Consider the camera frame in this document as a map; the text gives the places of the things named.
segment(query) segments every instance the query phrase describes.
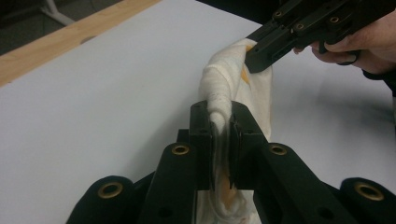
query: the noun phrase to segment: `black tool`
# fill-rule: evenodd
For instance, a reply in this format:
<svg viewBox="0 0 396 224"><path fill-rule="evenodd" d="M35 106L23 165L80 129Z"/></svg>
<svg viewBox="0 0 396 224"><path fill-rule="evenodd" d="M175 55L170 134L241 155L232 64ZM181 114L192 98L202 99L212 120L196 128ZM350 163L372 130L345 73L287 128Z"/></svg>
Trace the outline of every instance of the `black tool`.
<svg viewBox="0 0 396 224"><path fill-rule="evenodd" d="M324 42L334 44L395 8L394 0L289 0L247 37L258 43L247 52L245 64L250 73L258 73L314 41L322 43L319 52L324 53Z"/></svg>
<svg viewBox="0 0 396 224"><path fill-rule="evenodd" d="M108 176L77 203L68 224L195 223L197 190L211 190L213 140L206 102L191 107L190 128L163 151L155 173L132 183ZM262 223L396 223L396 196L363 178L340 189L321 182L290 148L268 143L248 108L233 102L230 180L253 189Z"/></svg>

